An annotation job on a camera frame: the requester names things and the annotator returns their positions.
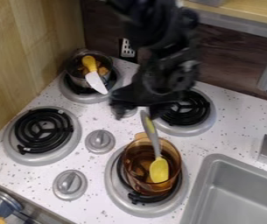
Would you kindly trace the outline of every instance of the amber glass bowl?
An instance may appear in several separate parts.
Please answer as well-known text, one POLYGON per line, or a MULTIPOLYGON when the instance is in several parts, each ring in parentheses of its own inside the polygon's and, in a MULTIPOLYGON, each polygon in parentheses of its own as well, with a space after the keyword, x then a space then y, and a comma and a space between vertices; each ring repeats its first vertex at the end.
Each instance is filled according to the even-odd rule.
POLYGON ((164 138, 159 138, 161 155, 169 165, 169 179, 153 183, 150 178, 150 165, 155 160, 151 140, 145 133, 138 133, 135 140, 123 152, 123 168, 131 187, 143 195, 162 195, 172 189, 181 172, 181 155, 176 147, 164 138))

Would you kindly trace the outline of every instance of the metal pot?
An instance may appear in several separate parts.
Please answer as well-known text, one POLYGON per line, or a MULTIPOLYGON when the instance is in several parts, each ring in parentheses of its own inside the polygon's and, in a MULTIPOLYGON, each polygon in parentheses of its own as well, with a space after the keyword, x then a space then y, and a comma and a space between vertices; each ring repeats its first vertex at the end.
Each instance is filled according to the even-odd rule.
POLYGON ((72 79, 72 82, 75 85, 82 88, 91 88, 88 82, 85 80, 84 76, 82 75, 82 71, 78 70, 78 68, 82 67, 82 62, 81 62, 82 57, 86 55, 93 56, 96 60, 101 62, 101 65, 103 65, 109 70, 107 74, 101 76, 103 83, 107 85, 113 67, 112 59, 109 56, 106 56, 102 52, 89 51, 86 49, 77 50, 72 55, 72 57, 69 58, 66 62, 66 72, 72 79))

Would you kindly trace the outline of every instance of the white countertop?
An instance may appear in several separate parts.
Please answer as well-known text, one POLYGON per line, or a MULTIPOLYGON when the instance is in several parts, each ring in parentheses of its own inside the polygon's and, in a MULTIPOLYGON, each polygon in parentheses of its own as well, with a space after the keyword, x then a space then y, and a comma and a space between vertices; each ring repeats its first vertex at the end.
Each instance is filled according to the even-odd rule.
MULTIPOLYGON (((119 59, 116 59, 115 64, 128 83, 137 65, 119 59)), ((179 224, 187 199, 168 215, 144 219, 120 210, 105 191, 105 164, 114 151, 129 143, 134 134, 143 131, 139 114, 118 122, 112 116, 107 102, 84 105, 69 101, 60 93, 58 83, 59 79, 54 80, 24 110, 37 106, 58 106, 70 110, 79 118, 82 126, 79 145, 57 163, 41 167, 24 166, 5 155, 2 144, 4 130, 1 130, 0 185, 75 223, 179 224), (109 130, 115 135, 116 147, 110 153, 95 155, 85 149, 85 137, 92 130, 98 129, 109 130), (52 191, 55 177, 68 169, 79 170, 88 178, 87 191, 72 202, 56 198, 52 191)), ((168 136, 159 132, 161 137, 181 150, 190 177, 189 192, 202 159, 209 154, 222 153, 267 171, 266 164, 256 161, 263 135, 267 134, 267 101, 204 83, 197 83, 196 87, 208 95, 216 106, 217 120, 214 127, 193 137, 168 136)))

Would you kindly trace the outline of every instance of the spatula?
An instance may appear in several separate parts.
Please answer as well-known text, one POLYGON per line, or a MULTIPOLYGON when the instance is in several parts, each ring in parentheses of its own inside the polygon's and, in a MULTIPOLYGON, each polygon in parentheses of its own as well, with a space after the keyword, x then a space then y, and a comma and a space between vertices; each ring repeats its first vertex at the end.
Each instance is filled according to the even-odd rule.
POLYGON ((168 180, 168 163, 161 157, 157 130, 150 117, 143 110, 140 112, 145 133, 151 140, 155 152, 155 161, 150 165, 150 177, 154 183, 168 180))
POLYGON ((82 64, 89 71, 89 73, 85 75, 85 80, 88 82, 89 86, 100 94, 106 95, 108 90, 102 82, 100 75, 97 73, 95 58, 90 55, 84 56, 82 58, 82 64))

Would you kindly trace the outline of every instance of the yellow spoon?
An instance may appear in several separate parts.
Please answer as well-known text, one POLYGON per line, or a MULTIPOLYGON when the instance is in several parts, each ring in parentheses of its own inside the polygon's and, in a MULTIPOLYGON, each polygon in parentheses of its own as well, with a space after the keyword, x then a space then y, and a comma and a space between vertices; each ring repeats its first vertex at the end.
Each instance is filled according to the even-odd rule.
POLYGON ((89 71, 89 73, 85 75, 85 80, 89 86, 98 91, 100 94, 106 95, 108 90, 102 82, 100 75, 97 73, 95 58, 89 55, 84 56, 82 58, 82 64, 89 71))
POLYGON ((150 177, 154 183, 161 183, 168 180, 168 163, 161 157, 157 130, 150 117, 142 110, 140 112, 145 133, 151 140, 155 152, 155 161, 150 165, 150 177))

